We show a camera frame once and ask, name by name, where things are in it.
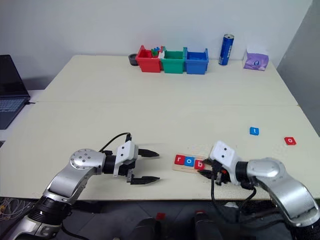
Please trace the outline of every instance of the plastic bin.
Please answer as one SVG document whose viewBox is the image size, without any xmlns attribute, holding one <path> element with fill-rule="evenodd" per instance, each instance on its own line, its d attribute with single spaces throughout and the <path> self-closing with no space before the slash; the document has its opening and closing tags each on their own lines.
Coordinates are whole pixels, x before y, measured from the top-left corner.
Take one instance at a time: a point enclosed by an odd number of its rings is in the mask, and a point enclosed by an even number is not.
<svg viewBox="0 0 320 240">
<path fill-rule="evenodd" d="M 188 51 L 187 47 L 183 48 L 185 58 L 185 70 L 187 74 L 205 74 L 208 68 L 209 57 L 208 49 L 204 52 Z"/>
<path fill-rule="evenodd" d="M 164 57 L 161 59 L 163 70 L 166 74 L 182 74 L 185 68 L 185 56 L 183 51 L 167 51 L 165 47 Z"/>
<path fill-rule="evenodd" d="M 161 72 L 162 66 L 161 66 L 161 61 L 158 58 L 158 54 L 156 56 L 153 56 L 151 50 L 147 50 L 143 45 L 141 45 L 140 50 L 137 56 L 135 57 L 135 60 L 139 64 L 142 72 L 148 72 L 148 73 Z"/>
</svg>

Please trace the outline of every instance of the blue bin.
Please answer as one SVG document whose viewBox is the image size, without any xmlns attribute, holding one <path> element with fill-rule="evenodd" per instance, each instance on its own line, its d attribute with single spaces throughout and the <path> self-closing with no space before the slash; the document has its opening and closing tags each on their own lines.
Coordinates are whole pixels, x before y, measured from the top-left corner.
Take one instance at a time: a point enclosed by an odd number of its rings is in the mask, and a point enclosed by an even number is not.
<svg viewBox="0 0 320 240">
<path fill-rule="evenodd" d="M 187 74 L 205 74 L 208 68 L 209 57 L 208 49 L 204 52 L 188 51 L 187 47 L 183 48 L 185 61 L 185 70 Z"/>
</svg>

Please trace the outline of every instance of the purple tissue box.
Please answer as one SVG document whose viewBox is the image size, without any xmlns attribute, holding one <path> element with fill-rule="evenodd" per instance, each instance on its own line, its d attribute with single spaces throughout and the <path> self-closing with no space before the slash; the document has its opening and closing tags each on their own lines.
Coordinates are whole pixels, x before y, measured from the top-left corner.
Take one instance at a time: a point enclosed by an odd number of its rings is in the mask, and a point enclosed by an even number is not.
<svg viewBox="0 0 320 240">
<path fill-rule="evenodd" d="M 266 70 L 268 62 L 268 55 L 246 52 L 243 58 L 243 68 L 264 71 Z"/>
</svg>

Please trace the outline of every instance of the laptop keyboard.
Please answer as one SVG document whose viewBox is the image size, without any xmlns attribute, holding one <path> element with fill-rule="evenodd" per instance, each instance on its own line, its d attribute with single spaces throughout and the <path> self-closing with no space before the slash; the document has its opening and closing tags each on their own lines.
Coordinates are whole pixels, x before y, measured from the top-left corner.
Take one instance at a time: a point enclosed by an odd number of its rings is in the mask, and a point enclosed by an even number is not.
<svg viewBox="0 0 320 240">
<path fill-rule="evenodd" d="M 0 113 L 15 112 L 23 103 L 23 99 L 0 99 Z"/>
</svg>

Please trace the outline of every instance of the tissue box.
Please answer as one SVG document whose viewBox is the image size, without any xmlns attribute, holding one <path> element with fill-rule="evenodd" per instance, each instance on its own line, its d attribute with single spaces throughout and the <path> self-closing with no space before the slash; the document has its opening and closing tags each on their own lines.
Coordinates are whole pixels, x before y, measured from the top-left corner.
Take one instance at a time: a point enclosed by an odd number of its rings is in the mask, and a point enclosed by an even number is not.
<svg viewBox="0 0 320 240">
<path fill-rule="evenodd" d="M 267 68 L 269 56 L 265 51 L 247 49 L 243 58 L 243 68 L 264 71 Z"/>
</svg>

